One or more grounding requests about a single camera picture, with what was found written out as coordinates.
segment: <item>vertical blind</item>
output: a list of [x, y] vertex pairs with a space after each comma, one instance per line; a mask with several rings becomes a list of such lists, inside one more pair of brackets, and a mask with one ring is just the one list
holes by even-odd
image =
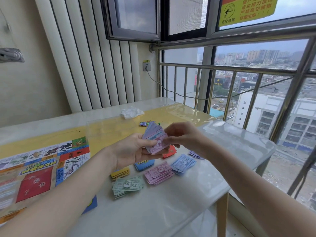
[[140, 101], [137, 43], [106, 39], [100, 0], [35, 0], [72, 112]]

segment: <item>hand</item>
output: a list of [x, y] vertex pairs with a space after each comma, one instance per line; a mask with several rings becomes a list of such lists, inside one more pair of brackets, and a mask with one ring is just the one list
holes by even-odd
[[155, 155], [149, 154], [144, 147], [154, 146], [157, 141], [143, 140], [142, 136], [140, 133], [134, 133], [105, 148], [112, 152], [116, 160], [114, 170], [122, 169], [143, 160], [159, 159], [162, 158], [162, 154], [168, 153], [168, 148], [166, 148]]
[[168, 137], [163, 142], [179, 148], [185, 148], [199, 153], [199, 146], [203, 139], [207, 139], [191, 122], [173, 123], [165, 129]]

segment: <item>red rectangle on game board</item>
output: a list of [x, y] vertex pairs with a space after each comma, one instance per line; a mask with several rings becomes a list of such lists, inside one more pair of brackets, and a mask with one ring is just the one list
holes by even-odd
[[167, 153], [167, 154], [163, 154], [163, 155], [162, 155], [162, 158], [163, 158], [163, 159], [166, 159], [166, 158], [168, 158], [169, 156], [176, 154], [176, 152], [177, 152], [176, 148], [175, 148], [173, 145], [170, 145], [170, 146], [169, 146], [169, 151], [168, 151], [168, 153]]
[[27, 174], [21, 182], [16, 203], [39, 195], [51, 188], [53, 167]]
[[76, 150], [76, 151], [73, 151], [73, 152], [69, 152], [69, 153], [61, 155], [60, 159], [59, 159], [59, 162], [64, 161], [66, 159], [73, 158], [73, 157], [77, 157], [79, 155], [87, 154], [89, 152], [90, 152], [89, 147], [86, 147], [86, 148], [83, 148], [83, 149], [80, 149], [80, 150]]

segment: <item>board game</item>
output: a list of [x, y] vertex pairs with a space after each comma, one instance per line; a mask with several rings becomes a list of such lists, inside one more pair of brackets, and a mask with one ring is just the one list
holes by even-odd
[[[0, 159], [0, 226], [65, 181], [89, 158], [84, 136]], [[95, 196], [83, 213], [96, 206]]]

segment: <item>power outlet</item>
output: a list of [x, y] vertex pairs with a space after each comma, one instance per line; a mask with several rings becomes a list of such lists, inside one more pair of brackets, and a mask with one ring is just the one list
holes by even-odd
[[143, 62], [143, 71], [151, 71], [150, 62]]

